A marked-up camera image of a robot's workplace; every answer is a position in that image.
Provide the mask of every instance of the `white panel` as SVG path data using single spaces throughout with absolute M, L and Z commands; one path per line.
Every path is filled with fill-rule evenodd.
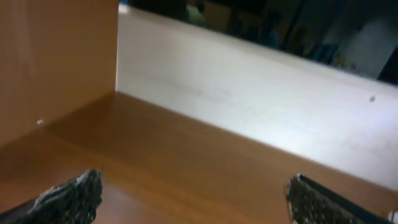
M 394 87 L 135 9 L 118 38 L 119 91 L 398 189 Z

